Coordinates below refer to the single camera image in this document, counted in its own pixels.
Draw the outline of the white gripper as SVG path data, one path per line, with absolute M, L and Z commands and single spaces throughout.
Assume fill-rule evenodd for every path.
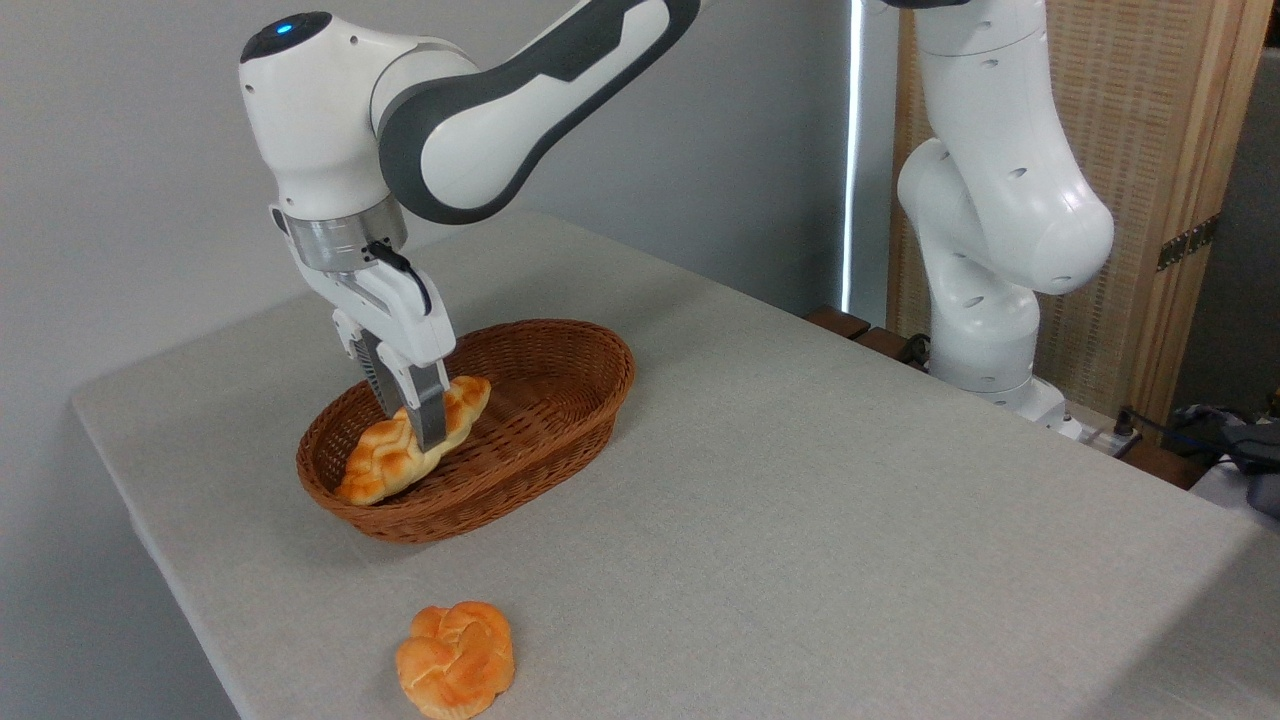
M 425 454 L 448 436 L 443 357 L 454 331 L 434 283 L 401 252 L 407 240 L 397 205 L 330 220 L 301 220 L 273 205 L 307 286 L 324 297 L 346 352 L 362 369 L 383 413 L 402 406 Z

